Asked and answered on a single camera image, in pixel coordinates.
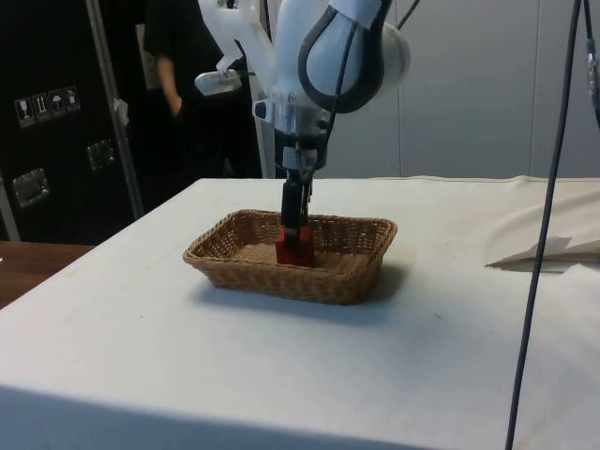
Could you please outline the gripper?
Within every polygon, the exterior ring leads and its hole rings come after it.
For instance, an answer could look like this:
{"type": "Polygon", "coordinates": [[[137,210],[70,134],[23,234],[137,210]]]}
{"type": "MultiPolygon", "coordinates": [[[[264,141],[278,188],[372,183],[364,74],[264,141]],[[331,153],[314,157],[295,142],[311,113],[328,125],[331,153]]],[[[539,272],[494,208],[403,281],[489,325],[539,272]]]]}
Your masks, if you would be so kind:
{"type": "MultiPolygon", "coordinates": [[[[286,172],[318,171],[327,162],[327,134],[289,135],[278,134],[278,166],[286,172]]],[[[296,249],[299,246],[300,216],[308,216],[308,206],[312,195],[313,174],[305,174],[301,185],[296,181],[286,181],[283,185],[281,204],[281,225],[284,231],[284,247],[296,249]]]]}

